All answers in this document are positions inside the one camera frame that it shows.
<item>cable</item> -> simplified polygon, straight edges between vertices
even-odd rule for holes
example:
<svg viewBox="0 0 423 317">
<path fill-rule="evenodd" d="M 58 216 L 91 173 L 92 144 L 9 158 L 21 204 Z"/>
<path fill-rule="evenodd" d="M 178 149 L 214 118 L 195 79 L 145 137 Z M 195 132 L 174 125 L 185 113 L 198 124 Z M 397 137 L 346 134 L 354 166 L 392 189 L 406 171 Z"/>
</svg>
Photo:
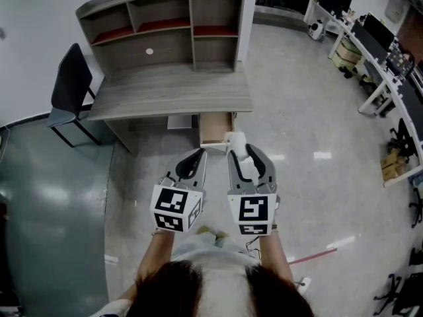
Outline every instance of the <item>cable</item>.
<svg viewBox="0 0 423 317">
<path fill-rule="evenodd" d="M 253 252 L 253 251 L 257 251 L 258 252 L 258 259 L 261 261 L 262 259 L 262 253 L 259 249 L 255 248 L 255 249 L 250 249 L 250 245 L 254 242 L 256 242 L 259 239 L 259 236 L 257 236 L 255 239 L 251 240 L 250 242 L 247 242 L 245 244 L 245 248 L 247 248 L 248 252 Z"/>
<path fill-rule="evenodd" d="M 5 148 L 3 149 L 3 154 L 1 154 L 0 163 L 3 160 L 3 156 L 5 156 L 6 148 L 7 148 L 7 141 L 9 140 L 9 137 L 11 136 L 11 130 L 6 125 L 5 125 L 5 127 L 9 131 L 9 134 L 7 136 L 7 139 L 6 139 Z"/>
</svg>

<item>desk drawer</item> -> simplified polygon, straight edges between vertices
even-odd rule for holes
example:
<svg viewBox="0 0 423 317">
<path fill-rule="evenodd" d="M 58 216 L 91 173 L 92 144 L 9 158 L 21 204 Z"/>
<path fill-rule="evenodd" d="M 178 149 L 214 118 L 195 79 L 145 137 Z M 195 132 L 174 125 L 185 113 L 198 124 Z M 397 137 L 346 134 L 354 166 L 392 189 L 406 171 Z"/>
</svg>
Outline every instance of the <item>desk drawer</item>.
<svg viewBox="0 0 423 317">
<path fill-rule="evenodd" d="M 234 113 L 201 113 L 199 132 L 201 148 L 226 150 L 225 133 L 235 131 Z"/>
</svg>

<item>cardboard box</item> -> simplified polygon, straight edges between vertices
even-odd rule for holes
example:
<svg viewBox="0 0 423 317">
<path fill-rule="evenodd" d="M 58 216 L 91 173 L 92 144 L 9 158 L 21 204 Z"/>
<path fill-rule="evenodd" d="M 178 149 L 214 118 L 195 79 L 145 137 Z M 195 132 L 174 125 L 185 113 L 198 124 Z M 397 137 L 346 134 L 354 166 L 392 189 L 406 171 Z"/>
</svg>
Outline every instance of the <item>cardboard box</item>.
<svg viewBox="0 0 423 317">
<path fill-rule="evenodd" d="M 391 164 L 396 163 L 397 161 L 400 164 L 404 164 L 404 157 L 399 157 L 400 150 L 398 148 L 394 148 L 387 157 L 381 159 L 381 168 L 384 169 Z"/>
<path fill-rule="evenodd" d="M 337 68 L 339 68 L 339 67 L 347 67 L 347 68 L 349 68 L 351 70 L 351 69 L 353 69 L 356 66 L 356 64 L 353 63 L 353 62 L 349 62 L 347 60 L 343 60 L 339 56 L 338 52 L 335 52 L 334 55 L 332 56 L 332 62 L 337 66 Z"/>
<path fill-rule="evenodd" d="M 387 166 L 382 169 L 382 177 L 384 181 L 390 180 L 397 177 L 397 171 L 395 170 L 395 165 Z"/>
<path fill-rule="evenodd" d="M 384 169 L 392 164 L 396 163 L 398 155 L 396 153 L 391 153 L 387 157 L 381 159 L 381 168 Z"/>
<path fill-rule="evenodd" d="M 345 61 L 356 64 L 362 58 L 362 54 L 357 47 L 347 38 L 343 38 L 336 49 L 339 57 Z"/>
<path fill-rule="evenodd" d="M 398 156 L 399 149 L 393 149 L 391 154 L 381 160 L 383 181 L 401 176 L 405 172 L 405 159 Z"/>
</svg>

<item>wooden desk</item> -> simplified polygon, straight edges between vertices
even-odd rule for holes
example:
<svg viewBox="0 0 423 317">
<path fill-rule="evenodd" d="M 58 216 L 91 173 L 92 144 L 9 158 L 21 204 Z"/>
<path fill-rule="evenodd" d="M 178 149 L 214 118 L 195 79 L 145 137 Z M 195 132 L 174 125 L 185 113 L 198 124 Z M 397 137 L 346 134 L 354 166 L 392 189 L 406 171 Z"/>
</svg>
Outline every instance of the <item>wooden desk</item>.
<svg viewBox="0 0 423 317">
<path fill-rule="evenodd" d="M 385 187 L 390 186 L 397 182 L 406 180 L 410 176 L 413 176 L 423 171 L 423 141 L 420 140 L 418 136 L 418 132 L 416 130 L 416 126 L 415 126 L 416 124 L 413 122 L 409 114 L 409 111 L 407 109 L 407 106 L 404 103 L 404 100 L 403 100 L 404 95 L 401 94 L 402 83 L 398 79 L 395 79 L 394 76 L 385 72 L 381 67 L 381 63 L 378 62 L 378 60 L 375 59 L 369 53 L 367 48 L 365 48 L 364 45 L 355 37 L 354 33 L 351 33 L 352 24 L 350 26 L 346 26 L 344 23 L 342 23 L 341 21 L 337 20 L 334 16 L 329 14 L 325 9 L 323 9 L 315 1 L 312 2 L 312 7 L 313 7 L 313 10 L 311 11 L 310 16 L 313 15 L 315 11 L 317 11 L 320 15 L 324 15 L 329 20 L 337 23 L 340 26 L 340 32 L 339 32 L 338 38 L 336 39 L 335 44 L 330 50 L 328 57 L 332 58 L 339 43 L 341 42 L 341 39 L 346 34 L 349 36 L 350 40 L 354 43 L 354 45 L 356 45 L 356 47 L 361 51 L 363 56 L 376 68 L 377 72 L 381 75 L 383 79 L 383 82 L 378 86 L 378 88 L 373 92 L 373 94 L 358 108 L 358 112 L 362 113 L 373 102 L 373 100 L 375 100 L 375 98 L 377 98 L 383 92 L 384 88 L 387 87 L 391 91 L 392 101 L 397 107 L 399 114 L 403 118 L 405 126 L 407 127 L 407 130 L 408 130 L 408 133 L 412 137 L 414 144 L 416 146 L 419 165 L 405 172 L 401 176 L 398 176 L 396 178 L 393 178 L 392 180 L 388 180 L 384 182 L 383 186 Z"/>
<path fill-rule="evenodd" d="M 205 112 L 251 112 L 252 101 L 242 63 L 193 72 L 189 65 L 159 65 L 115 81 L 104 80 L 88 120 L 104 120 L 134 155 L 137 138 L 129 119 Z"/>
</svg>

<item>office chair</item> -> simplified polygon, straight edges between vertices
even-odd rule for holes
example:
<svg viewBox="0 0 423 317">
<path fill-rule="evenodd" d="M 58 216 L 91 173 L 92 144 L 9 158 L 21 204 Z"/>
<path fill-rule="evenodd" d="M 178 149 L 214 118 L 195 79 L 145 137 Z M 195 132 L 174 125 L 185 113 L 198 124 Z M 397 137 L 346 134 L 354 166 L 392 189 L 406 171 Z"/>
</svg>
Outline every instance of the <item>office chair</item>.
<svg viewBox="0 0 423 317">
<path fill-rule="evenodd" d="M 388 142 L 388 151 L 390 152 L 394 148 L 398 148 L 400 150 L 399 155 L 404 157 L 405 162 L 408 163 L 410 156 L 417 155 L 417 150 L 412 137 L 408 134 L 404 120 L 402 118 L 399 120 L 398 131 L 391 128 L 390 132 L 391 135 L 395 134 L 395 137 Z"/>
<path fill-rule="evenodd" d="M 422 198 L 420 197 L 420 193 L 418 192 L 417 188 L 414 189 L 414 192 L 417 195 L 417 203 L 410 202 L 410 204 L 408 204 L 409 208 L 411 207 L 416 208 L 416 220 L 414 224 L 411 225 L 412 228 L 414 228 L 417 225 L 417 223 L 421 223 L 423 221 L 423 201 L 422 201 Z"/>
<path fill-rule="evenodd" d="M 398 298 L 395 301 L 392 309 L 393 315 L 408 316 L 410 310 L 402 312 L 404 309 L 414 308 L 415 306 L 422 306 L 422 287 L 423 287 L 423 273 L 413 273 L 404 282 Z"/>
<path fill-rule="evenodd" d="M 85 62 L 79 44 L 73 44 L 59 64 L 58 75 L 52 94 L 52 111 L 48 116 L 47 127 L 51 128 L 67 145 L 73 145 L 57 130 L 59 125 L 74 123 L 86 136 L 97 145 L 100 142 L 79 123 L 79 113 L 82 109 L 87 92 L 92 98 L 90 89 L 93 76 Z"/>
<path fill-rule="evenodd" d="M 422 249 L 419 252 L 416 252 L 416 248 L 413 248 L 411 250 L 410 254 L 410 261 L 408 265 L 420 265 L 423 264 L 423 243 L 422 243 Z"/>
<path fill-rule="evenodd" d="M 399 283 L 401 282 L 401 277 L 398 276 L 395 279 L 395 274 L 391 273 L 388 276 L 388 278 L 390 278 L 392 280 L 391 289 L 389 290 L 389 292 L 384 296 L 380 296 L 380 297 L 375 296 L 373 298 L 373 300 L 386 299 L 385 304 L 382 306 L 381 310 L 379 312 L 373 313 L 374 316 L 380 315 L 382 313 L 382 311 L 388 306 L 388 304 L 391 304 L 392 302 L 394 302 L 395 299 L 397 299 L 397 297 L 398 297 L 397 289 L 398 289 Z"/>
</svg>

